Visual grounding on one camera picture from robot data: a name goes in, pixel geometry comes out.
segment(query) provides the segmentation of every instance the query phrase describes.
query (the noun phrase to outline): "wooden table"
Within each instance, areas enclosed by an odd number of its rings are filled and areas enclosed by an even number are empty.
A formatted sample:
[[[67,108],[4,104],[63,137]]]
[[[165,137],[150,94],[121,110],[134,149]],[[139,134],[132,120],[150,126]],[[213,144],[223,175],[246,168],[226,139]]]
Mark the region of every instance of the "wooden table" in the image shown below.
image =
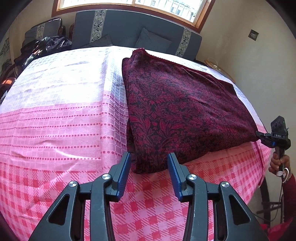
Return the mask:
[[[209,60],[205,60],[205,63],[208,67],[216,70],[217,72],[219,72],[220,74],[222,74],[224,77],[230,79],[234,84],[235,84],[235,80],[225,71],[223,70],[221,67],[219,66],[216,66],[214,63],[212,63],[211,61]]]

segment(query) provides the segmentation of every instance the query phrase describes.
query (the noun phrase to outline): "human hand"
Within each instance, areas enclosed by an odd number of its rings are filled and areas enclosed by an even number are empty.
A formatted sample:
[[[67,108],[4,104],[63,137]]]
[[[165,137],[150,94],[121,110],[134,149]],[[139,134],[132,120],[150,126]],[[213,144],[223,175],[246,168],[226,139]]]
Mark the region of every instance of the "human hand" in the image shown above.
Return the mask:
[[[288,155],[284,155],[280,160],[279,156],[274,152],[271,158],[270,167],[268,168],[269,172],[276,175],[279,170],[279,166],[284,163],[285,167],[290,170],[290,157]]]

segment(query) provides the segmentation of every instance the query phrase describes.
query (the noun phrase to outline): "decorative border trim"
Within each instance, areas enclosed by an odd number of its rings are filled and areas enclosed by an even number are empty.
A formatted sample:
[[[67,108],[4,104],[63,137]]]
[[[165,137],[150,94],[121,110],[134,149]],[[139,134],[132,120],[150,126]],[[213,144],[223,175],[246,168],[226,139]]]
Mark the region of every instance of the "decorative border trim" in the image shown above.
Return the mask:
[[[41,40],[43,39],[43,35],[44,35],[44,27],[45,27],[45,23],[41,24],[37,27],[37,33],[36,33],[36,39],[37,40]]]
[[[102,37],[105,17],[107,10],[96,10],[94,15],[93,27],[91,30],[91,39],[89,43],[92,43]]]
[[[188,47],[188,44],[190,42],[190,37],[191,37],[191,31],[189,29],[184,28],[184,32],[183,32],[183,36],[182,36],[179,48],[175,54],[176,56],[183,57]]]
[[[9,45],[9,37],[4,41],[4,44],[3,44],[3,47],[1,49],[1,52],[0,52],[0,57],[3,55],[5,56],[6,53],[9,51],[10,49],[10,45]]]

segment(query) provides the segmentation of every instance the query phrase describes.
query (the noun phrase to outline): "dark cloth pile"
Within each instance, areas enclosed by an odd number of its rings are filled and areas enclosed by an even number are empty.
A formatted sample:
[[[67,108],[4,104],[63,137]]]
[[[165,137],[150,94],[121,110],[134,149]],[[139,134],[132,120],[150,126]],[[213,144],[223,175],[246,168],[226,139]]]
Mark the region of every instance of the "dark cloth pile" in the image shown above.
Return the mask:
[[[183,164],[258,140],[252,116],[229,83],[144,49],[123,60],[122,73],[136,173],[165,170],[170,152]]]
[[[21,55],[14,60],[16,66],[20,66],[20,73],[35,59],[71,50],[72,42],[64,35],[45,37],[38,41],[33,40],[21,48]]]

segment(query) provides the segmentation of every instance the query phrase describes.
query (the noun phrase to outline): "gray sofa cushion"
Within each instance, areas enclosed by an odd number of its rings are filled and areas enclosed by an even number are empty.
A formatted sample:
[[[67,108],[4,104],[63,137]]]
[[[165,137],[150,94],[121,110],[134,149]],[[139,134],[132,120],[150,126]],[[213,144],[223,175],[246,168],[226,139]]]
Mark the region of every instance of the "gray sofa cushion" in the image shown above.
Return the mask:
[[[202,37],[181,25],[152,15],[124,10],[88,10],[76,13],[72,49],[107,34],[115,46],[134,48],[142,29],[171,41],[167,54],[194,60]]]
[[[25,40],[22,46],[37,39],[41,40],[45,37],[54,37],[58,35],[59,28],[61,27],[62,19],[54,18],[46,22],[35,25],[25,33]]]
[[[107,46],[113,46],[110,35],[107,34],[106,36],[90,43],[87,45],[84,45],[81,48],[92,48],[92,47],[107,47]]]
[[[145,48],[151,51],[166,53],[172,42],[143,28],[135,48]]]

